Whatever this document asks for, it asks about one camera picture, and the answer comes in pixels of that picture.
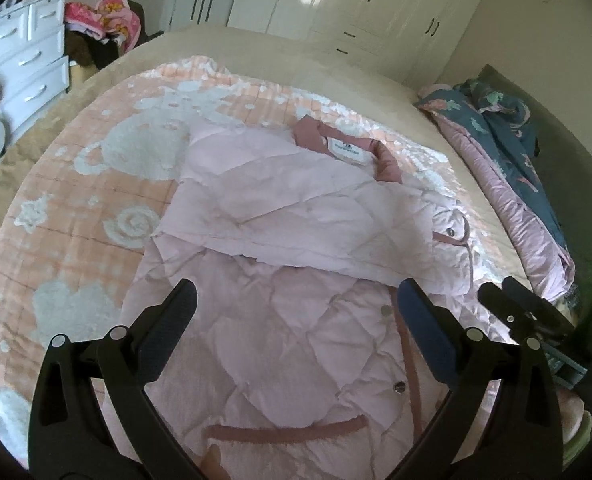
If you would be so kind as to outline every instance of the pink blanket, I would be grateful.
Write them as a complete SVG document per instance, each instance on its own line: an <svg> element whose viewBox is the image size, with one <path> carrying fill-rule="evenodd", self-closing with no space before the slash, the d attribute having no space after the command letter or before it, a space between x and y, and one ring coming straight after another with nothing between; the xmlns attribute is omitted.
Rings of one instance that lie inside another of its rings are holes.
<svg viewBox="0 0 592 480"><path fill-rule="evenodd" d="M64 22L68 30L77 30L95 38L109 40L112 37L122 52L132 50L138 43L140 18L129 9L128 0L100 0L95 9L80 2L69 2L64 6Z"/></svg>

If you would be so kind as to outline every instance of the screw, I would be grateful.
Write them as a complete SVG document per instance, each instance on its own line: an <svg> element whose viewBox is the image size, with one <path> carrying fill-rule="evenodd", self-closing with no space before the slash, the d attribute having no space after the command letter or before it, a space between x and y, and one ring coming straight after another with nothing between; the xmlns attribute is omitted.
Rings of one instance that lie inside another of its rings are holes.
<svg viewBox="0 0 592 480"><path fill-rule="evenodd" d="M51 340L51 346L53 348L60 348L64 343L66 343L66 337L62 334L58 334Z"/></svg>
<svg viewBox="0 0 592 480"><path fill-rule="evenodd" d="M478 342L483 340L484 334L480 332L480 330L477 328L468 328L467 332L465 333L467 334L467 337L472 341Z"/></svg>
<svg viewBox="0 0 592 480"><path fill-rule="evenodd" d="M125 335L127 335L127 327L125 326L115 326L109 332L109 336L115 341L121 340Z"/></svg>

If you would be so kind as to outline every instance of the blanket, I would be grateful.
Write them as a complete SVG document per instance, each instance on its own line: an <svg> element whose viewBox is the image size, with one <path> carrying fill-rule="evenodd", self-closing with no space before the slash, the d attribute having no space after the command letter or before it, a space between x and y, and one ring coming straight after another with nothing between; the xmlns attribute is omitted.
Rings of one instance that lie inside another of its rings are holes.
<svg viewBox="0 0 592 480"><path fill-rule="evenodd" d="M101 43L116 41L121 52L129 52L138 43L140 18L129 9L128 0L100 0L95 8L80 2L64 6L66 30L77 30Z"/></svg>
<svg viewBox="0 0 592 480"><path fill-rule="evenodd" d="M519 99L477 80L436 86L416 104L463 157L521 257L534 292L554 301L574 280L562 229L532 165L536 132Z"/></svg>
<svg viewBox="0 0 592 480"><path fill-rule="evenodd" d="M446 394L403 355L387 286L470 291L468 249L433 239L463 236L457 204L267 129L197 123L189 139L120 316L129 325L181 278L199 292L147 394L189 453L217 442L233 478L385 478Z"/></svg>
<svg viewBox="0 0 592 480"><path fill-rule="evenodd" d="M29 171L0 227L0 439L22 463L45 346L57 333L97 338L117 323L145 243L176 189L188 119L276 130L305 115L380 140L406 173L457 201L471 226L474 283L499 283L515 269L515 254L500 250L495 227L471 205L442 153L326 97L234 75L204 56L132 76L66 126L60 116L48 119L63 130ZM417 120L428 129L420 114ZM492 338L506 335L471 292L432 300Z"/></svg>

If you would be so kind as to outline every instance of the white dresser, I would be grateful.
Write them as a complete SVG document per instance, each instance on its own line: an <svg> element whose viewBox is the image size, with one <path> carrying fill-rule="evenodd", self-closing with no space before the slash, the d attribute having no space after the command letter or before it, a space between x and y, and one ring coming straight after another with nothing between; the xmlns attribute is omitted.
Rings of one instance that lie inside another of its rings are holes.
<svg viewBox="0 0 592 480"><path fill-rule="evenodd" d="M13 144L69 86L64 0L24 0L0 13L0 120Z"/></svg>
<svg viewBox="0 0 592 480"><path fill-rule="evenodd" d="M480 0L235 0L230 27L304 40L411 88L436 82Z"/></svg>

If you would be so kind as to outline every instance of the pink bedspread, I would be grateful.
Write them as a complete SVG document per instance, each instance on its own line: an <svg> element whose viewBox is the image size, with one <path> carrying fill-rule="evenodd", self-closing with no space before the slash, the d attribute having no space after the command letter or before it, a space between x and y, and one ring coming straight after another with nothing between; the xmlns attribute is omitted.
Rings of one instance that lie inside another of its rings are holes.
<svg viewBox="0 0 592 480"><path fill-rule="evenodd" d="M144 245L176 189L187 119L275 130L306 114L380 140L405 173L449 195L471 225L475 283L498 282L513 268L441 153L323 96L233 75L204 56L131 77L64 128L0 229L0 438L14 456L26 462L30 402L51 337L96 338L117 323ZM463 324L506 336L471 293L432 300Z"/></svg>

